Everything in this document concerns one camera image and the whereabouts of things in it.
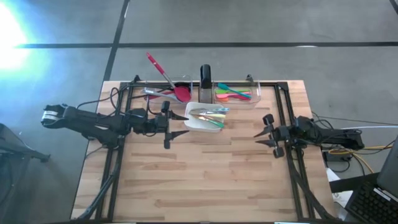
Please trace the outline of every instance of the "plastic utensil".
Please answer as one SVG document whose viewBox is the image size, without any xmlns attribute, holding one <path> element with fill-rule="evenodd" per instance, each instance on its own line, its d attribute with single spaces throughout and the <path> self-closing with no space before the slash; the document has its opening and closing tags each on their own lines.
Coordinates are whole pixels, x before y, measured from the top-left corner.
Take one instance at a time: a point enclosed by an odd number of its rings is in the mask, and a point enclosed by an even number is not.
<svg viewBox="0 0 398 224">
<path fill-rule="evenodd" d="M 172 93 L 174 93 L 174 91 L 162 92 L 162 94 L 165 94 L 165 95 L 169 95 L 169 94 L 172 94 Z M 160 96 L 149 95 L 149 99 L 150 100 L 156 99 L 158 97 L 160 97 Z"/>
<path fill-rule="evenodd" d="M 219 111 L 219 112 L 228 112 L 229 108 L 218 108 L 218 109 L 206 109 L 206 108 L 196 108 L 192 109 L 192 111 Z"/>
<path fill-rule="evenodd" d="M 208 117 L 211 117 L 211 118 L 225 118 L 225 114 L 216 114 L 216 113 L 213 113 L 213 114 L 208 114 L 208 113 L 206 113 L 206 112 L 201 112 L 201 111 L 193 111 L 193 110 L 191 110 L 190 112 L 189 112 L 189 114 L 190 115 L 200 115 L 200 116 L 208 116 Z"/>
<path fill-rule="evenodd" d="M 244 92 L 250 92 L 250 90 L 236 90 L 238 92 L 244 93 Z M 225 93 L 232 93 L 232 91 L 229 90 L 216 90 L 216 94 L 225 94 Z"/>
<path fill-rule="evenodd" d="M 143 90 L 142 92 L 147 95 L 167 97 L 167 98 L 181 102 L 176 96 L 173 96 L 173 95 L 166 95 L 166 94 L 158 93 L 158 92 L 152 91 L 152 90 Z"/>
<path fill-rule="evenodd" d="M 241 95 L 241 96 L 244 96 L 244 97 L 246 97 L 246 98 L 251 99 L 251 96 L 250 96 L 250 95 L 247 95 L 247 94 L 238 92 L 238 91 L 236 91 L 236 90 L 230 89 L 230 88 L 229 88 L 227 85 L 225 85 L 224 83 L 219 83 L 219 84 L 218 84 L 218 88 L 223 89 L 223 90 L 229 90 L 229 91 L 232 91 L 232 92 L 234 92 L 234 93 L 237 93 L 237 94 L 239 94 L 239 95 Z"/>
<path fill-rule="evenodd" d="M 244 92 L 244 94 L 251 95 L 251 92 Z M 236 94 L 236 93 L 216 94 L 217 98 L 226 98 L 226 97 L 229 97 L 229 96 L 239 96 L 239 95 Z"/>
<path fill-rule="evenodd" d="M 150 60 L 150 62 L 152 62 L 152 64 L 155 66 L 155 68 L 160 72 L 160 74 L 162 74 L 163 77 L 170 83 L 177 99 L 181 102 L 190 101 L 191 100 L 190 92 L 186 88 L 182 88 L 182 86 L 175 86 L 173 81 L 164 72 L 163 68 L 156 62 L 156 60 L 152 57 L 152 55 L 150 53 L 147 53 L 147 56 L 148 56 L 148 59 Z"/>
<path fill-rule="evenodd" d="M 235 95 L 235 96 L 230 96 L 231 98 L 238 98 L 238 99 L 240 99 L 240 100 L 244 100 L 244 101 L 250 101 L 251 99 L 249 99 L 249 98 L 246 98 L 246 97 L 244 97 L 244 96 L 240 96 L 240 95 Z M 226 98 L 217 98 L 217 101 L 220 101 L 220 102 L 228 102 L 229 101 L 229 98 L 228 97 L 226 97 Z"/>
<path fill-rule="evenodd" d="M 223 124 L 223 123 L 218 122 L 218 121 L 214 121 L 214 120 L 209 119 L 209 118 L 206 118 L 206 117 L 204 117 L 204 116 L 197 116 L 197 118 L 198 118 L 198 119 L 201 119 L 201 120 L 204 120 L 204 121 L 208 121 L 208 122 L 210 122 L 210 123 L 212 123 L 212 124 L 215 124 L 215 125 L 217 125 L 217 127 L 219 127 L 219 128 L 223 128 L 223 127 L 224 127 L 224 124 Z"/>
</svg>

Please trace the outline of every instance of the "electronic device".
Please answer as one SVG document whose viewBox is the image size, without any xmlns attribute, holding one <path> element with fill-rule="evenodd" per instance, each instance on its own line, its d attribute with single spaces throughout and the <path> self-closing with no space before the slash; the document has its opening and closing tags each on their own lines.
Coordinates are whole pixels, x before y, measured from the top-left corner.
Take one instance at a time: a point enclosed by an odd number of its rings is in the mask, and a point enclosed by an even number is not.
<svg viewBox="0 0 398 224">
<path fill-rule="evenodd" d="M 345 209 L 365 223 L 398 223 L 398 203 L 369 182 L 353 192 Z"/>
<path fill-rule="evenodd" d="M 398 137 L 392 145 L 390 153 L 384 162 L 377 178 L 377 184 L 383 190 L 398 198 Z"/>
</svg>

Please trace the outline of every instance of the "white cable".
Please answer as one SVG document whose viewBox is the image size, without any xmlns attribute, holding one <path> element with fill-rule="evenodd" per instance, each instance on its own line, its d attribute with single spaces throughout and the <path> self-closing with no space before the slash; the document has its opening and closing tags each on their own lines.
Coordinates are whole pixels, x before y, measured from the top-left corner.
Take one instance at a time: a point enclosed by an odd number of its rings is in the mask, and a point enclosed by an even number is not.
<svg viewBox="0 0 398 224">
<path fill-rule="evenodd" d="M 363 127 L 352 127 L 352 128 L 342 128 L 342 129 L 347 130 L 347 129 L 364 129 L 364 128 L 398 128 L 398 126 L 363 126 Z"/>
</svg>

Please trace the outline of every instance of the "pink plastic utensil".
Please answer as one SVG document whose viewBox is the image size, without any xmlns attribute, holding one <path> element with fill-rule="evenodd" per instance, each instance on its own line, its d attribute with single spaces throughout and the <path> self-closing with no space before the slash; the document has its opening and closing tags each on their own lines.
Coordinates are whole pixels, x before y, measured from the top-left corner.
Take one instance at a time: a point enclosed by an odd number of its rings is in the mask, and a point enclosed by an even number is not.
<svg viewBox="0 0 398 224">
<path fill-rule="evenodd" d="M 244 92 L 244 94 L 251 95 L 251 92 Z M 239 94 L 237 94 L 237 93 L 216 94 L 217 98 L 227 98 L 227 97 L 230 97 L 230 96 L 239 96 Z"/>
<path fill-rule="evenodd" d="M 152 57 L 152 55 L 150 53 L 147 53 L 147 56 L 150 62 L 152 62 L 155 68 L 160 72 L 160 74 L 162 74 L 163 77 L 170 83 L 177 99 L 180 100 L 181 102 L 190 101 L 191 100 L 190 92 L 183 86 L 175 86 L 170 77 L 164 72 L 163 68 L 156 62 L 156 60 Z"/>
<path fill-rule="evenodd" d="M 244 97 L 244 96 L 241 96 L 241 95 L 233 95 L 233 96 L 229 96 L 229 97 L 238 98 L 240 100 L 251 100 L 250 98 L 247 98 L 247 97 Z"/>
</svg>

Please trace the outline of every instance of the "red spatula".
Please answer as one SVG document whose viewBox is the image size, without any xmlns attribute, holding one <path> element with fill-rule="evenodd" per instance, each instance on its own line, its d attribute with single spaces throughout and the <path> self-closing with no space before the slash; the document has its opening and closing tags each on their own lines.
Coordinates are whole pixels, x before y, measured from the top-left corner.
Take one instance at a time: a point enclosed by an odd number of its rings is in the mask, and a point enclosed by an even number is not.
<svg viewBox="0 0 398 224">
<path fill-rule="evenodd" d="M 163 75 L 163 77 L 170 83 L 173 88 L 174 94 L 181 102 L 189 102 L 191 100 L 190 92 L 183 86 L 175 86 L 170 77 L 164 72 L 163 68 L 156 62 L 150 53 L 147 53 L 148 59 L 155 68 Z"/>
</svg>

